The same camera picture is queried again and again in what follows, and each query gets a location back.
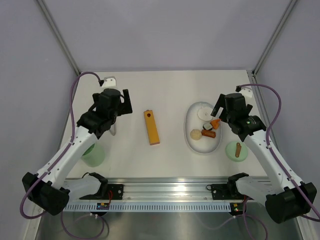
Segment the white round rice cake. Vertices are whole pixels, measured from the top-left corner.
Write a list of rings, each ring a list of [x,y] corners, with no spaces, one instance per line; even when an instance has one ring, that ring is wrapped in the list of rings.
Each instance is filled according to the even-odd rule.
[[[213,109],[209,106],[200,108],[197,112],[197,116],[200,120],[210,122],[214,117],[211,115]]]

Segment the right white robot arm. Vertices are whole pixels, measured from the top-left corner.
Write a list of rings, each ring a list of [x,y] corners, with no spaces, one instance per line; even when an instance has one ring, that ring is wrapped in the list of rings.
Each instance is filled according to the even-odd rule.
[[[220,94],[211,116],[227,123],[231,131],[253,152],[270,180],[262,184],[246,173],[230,176],[227,193],[232,198],[247,196],[265,206],[277,224],[310,212],[317,195],[313,183],[304,183],[281,156],[267,135],[267,128],[256,115],[249,115],[252,105],[241,93]]]

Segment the green lunch cup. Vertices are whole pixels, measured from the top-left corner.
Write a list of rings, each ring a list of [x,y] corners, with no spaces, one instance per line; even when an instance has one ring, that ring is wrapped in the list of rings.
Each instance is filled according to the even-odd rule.
[[[91,168],[101,165],[105,160],[104,148],[98,143],[93,144],[84,152],[81,160]]]

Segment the metal tongs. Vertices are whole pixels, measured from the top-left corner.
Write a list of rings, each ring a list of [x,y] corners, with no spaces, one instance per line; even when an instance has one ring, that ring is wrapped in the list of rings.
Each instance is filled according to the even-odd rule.
[[[115,136],[115,135],[116,135],[116,133],[117,133],[116,123],[114,123],[114,124],[111,126],[109,132],[110,132],[110,134],[111,134],[112,136]]]

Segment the brown sausage piece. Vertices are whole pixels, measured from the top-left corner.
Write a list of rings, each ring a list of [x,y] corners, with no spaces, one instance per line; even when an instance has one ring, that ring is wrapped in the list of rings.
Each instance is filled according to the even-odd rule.
[[[202,134],[202,136],[208,137],[208,138],[213,138],[214,139],[216,137],[216,132],[212,131],[212,130],[203,129],[201,131],[201,134]]]

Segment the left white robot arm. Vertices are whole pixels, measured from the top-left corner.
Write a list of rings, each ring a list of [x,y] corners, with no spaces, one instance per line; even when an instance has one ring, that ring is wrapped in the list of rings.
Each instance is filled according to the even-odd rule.
[[[37,173],[27,172],[22,178],[22,199],[29,199],[52,216],[61,213],[73,199],[88,195],[103,199],[108,194],[108,180],[95,172],[65,183],[78,160],[111,129],[117,117],[133,112],[128,89],[106,88],[92,98],[93,105],[72,124],[70,140]]]

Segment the cream steamed bun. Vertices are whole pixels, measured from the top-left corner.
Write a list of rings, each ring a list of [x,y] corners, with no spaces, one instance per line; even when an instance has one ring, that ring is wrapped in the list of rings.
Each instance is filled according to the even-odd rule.
[[[202,138],[202,131],[199,129],[193,129],[190,132],[190,138],[195,141],[200,140]]]

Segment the orange toy carrot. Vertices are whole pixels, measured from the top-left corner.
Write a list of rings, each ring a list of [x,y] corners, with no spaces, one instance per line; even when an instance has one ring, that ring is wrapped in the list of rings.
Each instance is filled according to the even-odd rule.
[[[212,120],[212,121],[210,122],[210,124],[211,124],[211,126],[212,126],[212,128],[213,128],[214,130],[217,130],[217,129],[219,128],[219,126],[220,126],[220,122],[221,122],[221,120],[218,118],[218,119]]]

